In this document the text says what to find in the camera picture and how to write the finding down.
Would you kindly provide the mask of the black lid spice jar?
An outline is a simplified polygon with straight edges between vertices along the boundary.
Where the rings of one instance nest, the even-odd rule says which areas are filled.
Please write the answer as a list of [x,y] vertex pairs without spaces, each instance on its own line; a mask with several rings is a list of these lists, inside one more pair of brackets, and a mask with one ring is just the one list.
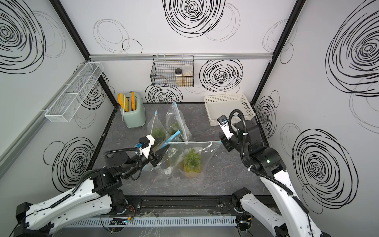
[[181,68],[175,69],[175,82],[177,87],[183,86],[183,71]]

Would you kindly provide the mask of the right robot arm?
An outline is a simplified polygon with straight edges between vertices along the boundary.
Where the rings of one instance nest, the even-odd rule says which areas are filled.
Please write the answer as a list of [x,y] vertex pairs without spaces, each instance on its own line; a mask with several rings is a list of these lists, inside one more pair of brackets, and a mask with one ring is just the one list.
[[247,120],[239,109],[234,109],[217,122],[224,147],[239,152],[242,164],[264,183],[280,212],[270,209],[247,188],[233,193],[236,211],[251,214],[274,237],[327,237],[328,233],[317,227],[299,199],[284,161],[268,145],[259,120]]

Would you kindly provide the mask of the mint green toaster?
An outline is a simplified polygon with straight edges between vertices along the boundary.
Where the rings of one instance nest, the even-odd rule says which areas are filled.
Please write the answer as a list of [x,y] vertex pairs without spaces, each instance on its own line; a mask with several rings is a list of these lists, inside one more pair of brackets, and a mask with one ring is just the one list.
[[124,93],[124,95],[129,100],[129,111],[125,112],[122,107],[120,107],[121,118],[125,122],[128,128],[141,127],[146,123],[146,111],[144,104],[142,102],[141,96],[139,93],[135,92],[136,98],[136,110],[131,110],[131,93]]

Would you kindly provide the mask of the yellow toast slice left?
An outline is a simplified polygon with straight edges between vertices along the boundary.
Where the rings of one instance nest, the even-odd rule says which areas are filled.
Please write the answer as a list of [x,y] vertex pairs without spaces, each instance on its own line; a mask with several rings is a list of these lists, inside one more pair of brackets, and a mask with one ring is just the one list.
[[129,100],[123,93],[119,93],[117,96],[118,103],[125,112],[129,111]]

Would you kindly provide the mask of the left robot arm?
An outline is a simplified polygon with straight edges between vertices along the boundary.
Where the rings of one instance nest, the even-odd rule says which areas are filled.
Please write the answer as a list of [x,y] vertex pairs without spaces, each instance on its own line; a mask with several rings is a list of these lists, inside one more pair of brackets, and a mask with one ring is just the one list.
[[17,224],[10,236],[51,237],[89,217],[124,214],[130,205],[120,190],[122,180],[141,173],[147,164],[159,164],[169,147],[165,145],[153,152],[150,145],[137,145],[105,152],[107,166],[85,172],[72,189],[38,204],[20,204],[16,209]]

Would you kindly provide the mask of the orange toast slice right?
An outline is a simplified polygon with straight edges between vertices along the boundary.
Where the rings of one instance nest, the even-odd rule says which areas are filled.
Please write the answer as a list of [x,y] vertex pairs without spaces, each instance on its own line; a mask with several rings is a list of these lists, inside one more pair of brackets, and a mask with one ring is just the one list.
[[135,98],[135,92],[131,93],[131,110],[135,111],[136,110],[136,98]]

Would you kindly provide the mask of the white lid jar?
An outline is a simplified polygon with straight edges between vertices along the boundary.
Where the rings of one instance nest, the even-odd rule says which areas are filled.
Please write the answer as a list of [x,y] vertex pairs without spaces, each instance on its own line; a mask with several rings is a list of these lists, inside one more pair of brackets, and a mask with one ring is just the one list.
[[182,66],[182,80],[183,87],[193,86],[193,66],[191,64],[185,64]]

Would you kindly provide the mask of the white plastic basket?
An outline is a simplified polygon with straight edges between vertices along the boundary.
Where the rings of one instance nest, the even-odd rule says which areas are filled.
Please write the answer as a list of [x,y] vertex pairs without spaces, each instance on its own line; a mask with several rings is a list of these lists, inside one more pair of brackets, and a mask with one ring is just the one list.
[[219,126],[217,119],[222,115],[228,117],[234,109],[239,109],[246,120],[252,120],[256,115],[243,93],[211,95],[203,99],[211,126]]

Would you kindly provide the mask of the pineapple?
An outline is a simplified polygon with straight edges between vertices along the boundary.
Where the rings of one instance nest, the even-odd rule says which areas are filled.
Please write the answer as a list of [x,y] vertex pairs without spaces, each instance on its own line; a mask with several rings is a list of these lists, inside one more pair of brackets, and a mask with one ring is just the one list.
[[202,155],[196,149],[190,149],[184,156],[183,172],[188,178],[200,176],[202,172]]

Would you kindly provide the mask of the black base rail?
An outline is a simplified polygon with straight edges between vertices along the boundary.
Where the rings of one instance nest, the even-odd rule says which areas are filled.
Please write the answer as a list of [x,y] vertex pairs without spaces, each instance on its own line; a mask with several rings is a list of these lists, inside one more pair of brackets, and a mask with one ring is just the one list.
[[142,214],[152,210],[198,210],[205,209],[222,214],[237,214],[242,212],[242,197],[249,194],[247,189],[241,189],[229,196],[122,196],[108,195],[84,201],[95,208],[96,202],[110,207],[111,215]]

